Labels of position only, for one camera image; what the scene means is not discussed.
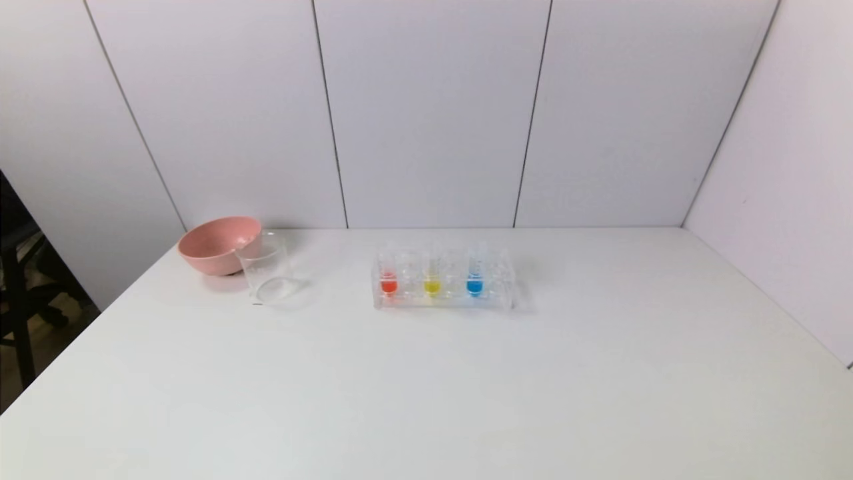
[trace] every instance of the test tube with red liquid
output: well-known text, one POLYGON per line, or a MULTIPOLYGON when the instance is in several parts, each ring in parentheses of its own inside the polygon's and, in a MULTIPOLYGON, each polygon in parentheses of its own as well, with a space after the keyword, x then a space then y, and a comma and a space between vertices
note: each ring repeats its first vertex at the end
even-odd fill
POLYGON ((393 255, 379 257, 379 286, 384 296, 394 296, 397 292, 397 262, 393 255))

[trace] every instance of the white wall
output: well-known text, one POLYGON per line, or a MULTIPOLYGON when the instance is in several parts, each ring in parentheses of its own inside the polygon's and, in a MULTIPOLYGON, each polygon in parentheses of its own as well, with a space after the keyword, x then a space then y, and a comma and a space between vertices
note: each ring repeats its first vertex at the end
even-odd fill
POLYGON ((554 0, 516 225, 681 225, 775 5, 554 0))
POLYGON ((183 234, 82 2, 0 3, 0 167, 101 309, 183 234))
POLYGON ((316 12, 350 226, 512 226, 548 0, 316 12))
POLYGON ((853 3, 784 0, 685 226, 853 362, 853 3))
POLYGON ((188 228, 345 227, 311 0, 90 0, 188 228))

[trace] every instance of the pink bowl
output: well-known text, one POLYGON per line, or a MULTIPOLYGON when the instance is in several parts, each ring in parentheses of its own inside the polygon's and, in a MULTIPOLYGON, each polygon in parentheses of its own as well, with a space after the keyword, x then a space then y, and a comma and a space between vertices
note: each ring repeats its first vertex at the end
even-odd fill
POLYGON ((252 217, 224 217, 195 227, 177 243, 177 251, 191 267, 205 275, 239 272, 234 252, 260 235, 261 222, 252 217))

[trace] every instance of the red liquid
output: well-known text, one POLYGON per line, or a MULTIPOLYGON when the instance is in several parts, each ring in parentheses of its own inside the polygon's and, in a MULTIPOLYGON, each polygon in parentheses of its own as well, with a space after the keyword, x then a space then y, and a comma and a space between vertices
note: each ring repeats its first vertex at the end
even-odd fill
POLYGON ((392 295, 397 291, 397 277, 393 275, 382 275, 379 286, 386 295, 392 295))

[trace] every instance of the clear acrylic rack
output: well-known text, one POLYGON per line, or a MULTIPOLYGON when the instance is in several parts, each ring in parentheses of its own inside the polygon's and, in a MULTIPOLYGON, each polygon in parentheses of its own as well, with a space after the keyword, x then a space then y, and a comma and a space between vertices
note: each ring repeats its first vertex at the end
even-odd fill
POLYGON ((506 249, 385 247, 374 260, 376 308, 513 306, 515 272, 506 249))

